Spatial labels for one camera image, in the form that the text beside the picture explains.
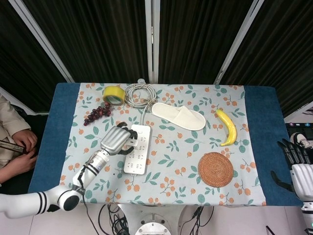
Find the person's hand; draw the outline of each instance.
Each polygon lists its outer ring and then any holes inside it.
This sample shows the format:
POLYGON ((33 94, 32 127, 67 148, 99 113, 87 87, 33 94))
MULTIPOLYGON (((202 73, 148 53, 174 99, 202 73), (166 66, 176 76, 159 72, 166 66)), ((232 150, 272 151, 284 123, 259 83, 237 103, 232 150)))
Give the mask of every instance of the person's hand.
POLYGON ((37 137, 31 130, 18 131, 12 138, 16 144, 25 146, 27 152, 31 151, 37 143, 37 137))
POLYGON ((7 168, 12 177, 28 172, 35 167, 37 160, 37 156, 34 156, 35 151, 36 150, 33 149, 28 154, 20 155, 10 161, 9 164, 5 166, 5 168, 7 168))

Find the white cable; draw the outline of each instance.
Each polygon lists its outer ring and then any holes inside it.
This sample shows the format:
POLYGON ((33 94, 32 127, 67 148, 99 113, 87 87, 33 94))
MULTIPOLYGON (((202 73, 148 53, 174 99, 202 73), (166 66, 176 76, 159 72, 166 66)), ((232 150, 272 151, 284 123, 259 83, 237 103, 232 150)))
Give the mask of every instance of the white cable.
POLYGON ((157 93, 149 84, 132 84, 125 89, 125 102, 133 108, 144 109, 140 119, 140 125, 143 125, 144 115, 147 108, 157 102, 157 93), (136 90, 146 90, 149 97, 143 99, 143 102, 141 102, 141 100, 135 102, 133 95, 136 90))

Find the grapes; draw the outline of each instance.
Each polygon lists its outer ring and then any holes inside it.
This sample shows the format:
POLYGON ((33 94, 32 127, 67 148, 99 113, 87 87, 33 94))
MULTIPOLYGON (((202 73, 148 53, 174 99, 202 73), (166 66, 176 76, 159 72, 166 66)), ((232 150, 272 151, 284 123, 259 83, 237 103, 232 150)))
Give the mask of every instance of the grapes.
POLYGON ((97 109, 93 109, 91 113, 84 120, 84 126, 87 126, 89 123, 98 120, 100 117, 105 116, 109 117, 111 115, 111 104, 108 102, 104 103, 104 107, 99 106, 97 109))

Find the white power strip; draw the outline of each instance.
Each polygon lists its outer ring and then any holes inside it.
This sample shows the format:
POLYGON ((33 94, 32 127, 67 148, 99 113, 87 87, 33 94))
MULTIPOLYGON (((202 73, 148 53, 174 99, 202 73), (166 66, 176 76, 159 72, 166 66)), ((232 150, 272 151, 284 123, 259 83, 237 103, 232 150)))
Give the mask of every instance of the white power strip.
POLYGON ((134 146, 133 152, 126 155, 124 172, 134 175, 143 175, 146 169, 150 144, 150 126, 132 125, 132 130, 138 134, 137 141, 129 139, 127 145, 134 146))

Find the banana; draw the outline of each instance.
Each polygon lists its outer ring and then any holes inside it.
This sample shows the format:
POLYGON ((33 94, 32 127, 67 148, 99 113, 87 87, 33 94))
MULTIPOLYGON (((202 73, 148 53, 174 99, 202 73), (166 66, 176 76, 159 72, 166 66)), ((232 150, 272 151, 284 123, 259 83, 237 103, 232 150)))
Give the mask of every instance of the banana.
POLYGON ((221 146, 225 145, 231 145, 236 141, 237 138, 237 130, 235 125, 233 124, 232 120, 227 116, 226 113, 224 113, 222 110, 217 110, 216 114, 219 116, 219 118, 222 120, 223 123, 226 124, 228 128, 228 138, 225 143, 221 143, 221 146))

